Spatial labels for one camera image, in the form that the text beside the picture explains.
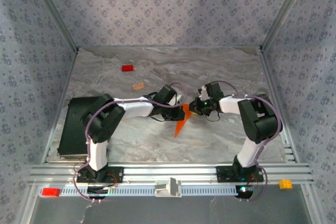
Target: gray marble floor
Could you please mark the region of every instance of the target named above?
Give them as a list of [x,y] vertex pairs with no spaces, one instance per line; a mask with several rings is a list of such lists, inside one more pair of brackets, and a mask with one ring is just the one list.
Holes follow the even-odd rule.
[[[214,80],[232,83],[241,94],[268,93],[256,48],[234,47],[115,47],[80,49],[73,68],[61,115],[53,136],[49,162],[57,156],[67,104],[73,97],[109,93],[117,98],[137,98],[159,91],[165,83],[187,86],[188,99]],[[133,64],[133,72],[121,66]],[[144,82],[134,91],[132,85]],[[222,85],[225,95],[234,91]],[[176,122],[159,123],[151,118],[122,120],[109,142],[110,162],[230,162],[240,151],[244,129],[239,116],[222,114],[218,122],[193,114],[174,138]],[[277,137],[260,156],[262,161],[283,162],[285,152]]]

